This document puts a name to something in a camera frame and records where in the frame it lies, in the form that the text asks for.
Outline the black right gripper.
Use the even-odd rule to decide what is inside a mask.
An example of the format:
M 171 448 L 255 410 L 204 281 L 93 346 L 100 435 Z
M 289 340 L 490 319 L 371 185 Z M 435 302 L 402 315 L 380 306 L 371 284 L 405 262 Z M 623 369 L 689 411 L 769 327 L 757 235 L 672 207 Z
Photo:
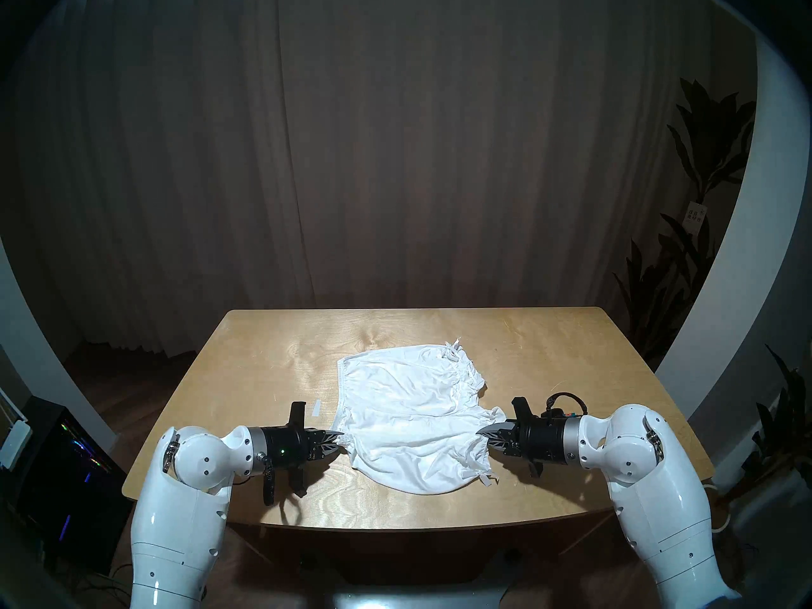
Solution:
M 517 396 L 512 400 L 514 420 L 487 425 L 477 434 L 486 436 L 493 450 L 524 459 L 531 477 L 539 478 L 545 464 L 566 464 L 563 442 L 566 415 L 563 409 L 554 407 L 557 400 L 558 396 L 550 396 L 546 410 L 537 416 L 525 397 Z

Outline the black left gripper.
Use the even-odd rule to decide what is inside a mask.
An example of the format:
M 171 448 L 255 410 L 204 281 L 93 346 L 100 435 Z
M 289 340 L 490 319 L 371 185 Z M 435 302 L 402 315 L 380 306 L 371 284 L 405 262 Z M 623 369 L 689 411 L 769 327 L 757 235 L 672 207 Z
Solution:
M 265 442 L 262 460 L 262 497 L 274 499 L 275 473 L 278 469 L 287 472 L 291 491 L 298 497 L 307 494 L 304 465 L 312 458 L 326 458 L 344 451 L 337 440 L 343 432 L 328 429 L 305 428 L 306 402 L 293 402 L 286 425 L 261 427 Z

